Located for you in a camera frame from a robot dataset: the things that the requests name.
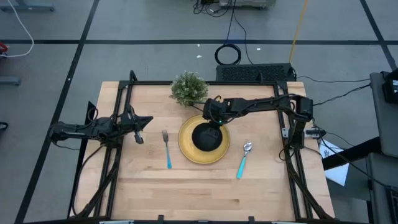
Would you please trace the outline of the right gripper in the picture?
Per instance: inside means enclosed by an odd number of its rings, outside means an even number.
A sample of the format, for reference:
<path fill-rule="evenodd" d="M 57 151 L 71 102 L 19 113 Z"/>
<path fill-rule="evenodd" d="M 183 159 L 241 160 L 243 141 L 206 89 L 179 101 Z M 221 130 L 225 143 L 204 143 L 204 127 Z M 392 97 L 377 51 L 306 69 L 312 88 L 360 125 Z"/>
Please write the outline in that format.
<path fill-rule="evenodd" d="M 216 124 L 224 125 L 230 122 L 231 116 L 227 113 L 226 109 L 226 103 L 221 103 L 216 100 L 207 100 L 207 117 Z M 220 126 L 215 124 L 209 124 L 207 134 L 215 139 L 220 138 Z"/>

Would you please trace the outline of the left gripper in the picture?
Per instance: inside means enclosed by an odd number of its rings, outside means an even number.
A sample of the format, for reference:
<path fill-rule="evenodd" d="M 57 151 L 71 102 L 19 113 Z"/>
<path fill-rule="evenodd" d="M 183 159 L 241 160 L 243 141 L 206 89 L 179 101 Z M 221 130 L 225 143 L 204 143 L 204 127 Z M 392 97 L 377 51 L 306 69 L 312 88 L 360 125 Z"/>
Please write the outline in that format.
<path fill-rule="evenodd" d="M 136 116 L 133 107 L 128 107 L 120 115 L 121 130 L 125 132 L 142 131 L 153 119 L 153 116 Z"/>

